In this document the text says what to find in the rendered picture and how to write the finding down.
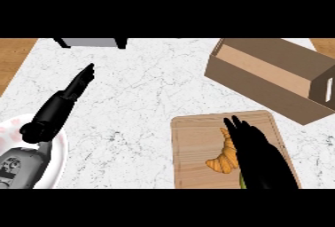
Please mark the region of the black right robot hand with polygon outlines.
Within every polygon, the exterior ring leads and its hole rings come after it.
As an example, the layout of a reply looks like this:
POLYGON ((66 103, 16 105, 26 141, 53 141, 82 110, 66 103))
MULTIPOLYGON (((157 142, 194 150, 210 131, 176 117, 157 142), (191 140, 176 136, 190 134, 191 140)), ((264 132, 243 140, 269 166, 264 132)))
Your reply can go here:
POLYGON ((256 127, 233 115, 224 124, 236 148, 236 159, 249 190, 296 190, 295 177, 277 148, 256 127))

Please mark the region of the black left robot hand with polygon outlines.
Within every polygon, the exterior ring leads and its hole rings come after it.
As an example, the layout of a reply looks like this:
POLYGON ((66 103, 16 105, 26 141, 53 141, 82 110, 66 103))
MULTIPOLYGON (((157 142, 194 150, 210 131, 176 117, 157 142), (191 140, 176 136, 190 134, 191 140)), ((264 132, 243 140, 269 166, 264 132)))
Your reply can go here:
POLYGON ((89 64, 82 69, 64 90, 58 90, 47 99, 30 122, 20 127, 19 133, 26 143, 36 144, 38 142, 48 142, 57 135, 72 111, 75 101, 94 79, 92 67, 94 64, 89 64))

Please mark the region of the golden croissant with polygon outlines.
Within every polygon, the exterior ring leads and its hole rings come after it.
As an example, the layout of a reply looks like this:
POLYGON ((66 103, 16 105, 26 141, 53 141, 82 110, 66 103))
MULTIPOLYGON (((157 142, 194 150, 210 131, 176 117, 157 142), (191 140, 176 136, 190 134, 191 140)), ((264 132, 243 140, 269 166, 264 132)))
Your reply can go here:
POLYGON ((222 174, 230 174, 237 168, 236 148, 227 129, 219 128, 224 137, 224 146, 218 156, 205 162, 206 167, 222 174))

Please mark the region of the wooden cutting board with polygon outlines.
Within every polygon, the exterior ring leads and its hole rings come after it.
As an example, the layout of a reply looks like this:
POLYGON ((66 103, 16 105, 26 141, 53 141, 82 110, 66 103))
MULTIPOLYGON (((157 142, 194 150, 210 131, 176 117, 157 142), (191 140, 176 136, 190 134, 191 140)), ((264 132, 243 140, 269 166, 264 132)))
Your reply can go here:
POLYGON ((218 173, 205 165, 215 158, 224 147, 224 118, 236 116, 262 132, 268 142, 281 153, 289 169, 295 167, 286 151, 281 135, 271 113, 265 110, 179 116, 171 120, 171 144, 174 161, 174 185, 176 188, 225 188, 238 189, 238 169, 230 174, 218 173))

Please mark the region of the brown cardboard box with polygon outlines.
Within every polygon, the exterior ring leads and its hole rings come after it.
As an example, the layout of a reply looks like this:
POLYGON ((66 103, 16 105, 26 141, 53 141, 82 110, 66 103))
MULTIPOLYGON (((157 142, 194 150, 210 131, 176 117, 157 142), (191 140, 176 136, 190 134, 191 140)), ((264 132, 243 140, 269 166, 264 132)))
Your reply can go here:
POLYGON ((281 38, 222 38, 203 75, 302 125, 335 114, 335 59, 281 38))

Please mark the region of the white plate with pink marks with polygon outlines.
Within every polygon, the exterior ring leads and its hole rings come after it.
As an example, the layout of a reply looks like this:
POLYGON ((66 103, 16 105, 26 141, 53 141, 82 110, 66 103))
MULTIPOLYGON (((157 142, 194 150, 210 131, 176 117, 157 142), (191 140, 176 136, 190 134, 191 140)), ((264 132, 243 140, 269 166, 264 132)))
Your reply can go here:
MULTIPOLYGON (((27 144, 22 141, 19 134, 20 127, 30 122, 32 113, 26 113, 11 117, 5 121, 0 121, 0 155, 5 153, 10 148, 24 147, 36 149, 38 145, 27 144)), ((41 179, 36 182, 35 189, 51 189, 55 187, 63 173, 67 156, 67 139, 64 130, 60 129, 55 137, 51 140, 51 160, 42 173, 41 179)))

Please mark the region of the grey and black appliance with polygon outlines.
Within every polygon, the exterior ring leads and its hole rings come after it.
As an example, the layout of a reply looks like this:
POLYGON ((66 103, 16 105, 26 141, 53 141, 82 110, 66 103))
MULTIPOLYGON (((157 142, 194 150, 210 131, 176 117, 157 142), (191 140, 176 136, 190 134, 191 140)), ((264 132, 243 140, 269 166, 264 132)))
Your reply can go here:
POLYGON ((54 38, 54 42, 63 48, 70 48, 72 46, 82 47, 116 47, 123 49, 126 45, 126 38, 54 38))

